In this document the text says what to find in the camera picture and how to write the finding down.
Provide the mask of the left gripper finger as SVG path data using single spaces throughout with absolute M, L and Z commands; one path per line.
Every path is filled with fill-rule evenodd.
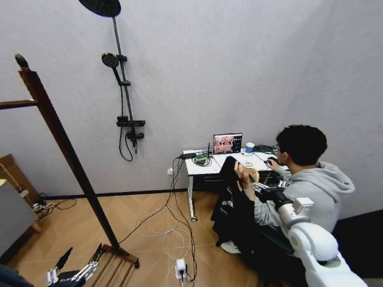
M 75 274 L 75 280 L 89 280 L 94 273 L 97 271 L 99 267 L 99 259 L 102 255 L 102 244 L 100 244 L 89 260 L 88 264 L 86 264 L 77 274 Z
M 59 282 L 59 275 L 61 272 L 61 269 L 66 264 L 73 247 L 70 247 L 58 260 L 56 265 L 50 269 L 46 274 L 46 281 L 47 283 L 58 283 Z

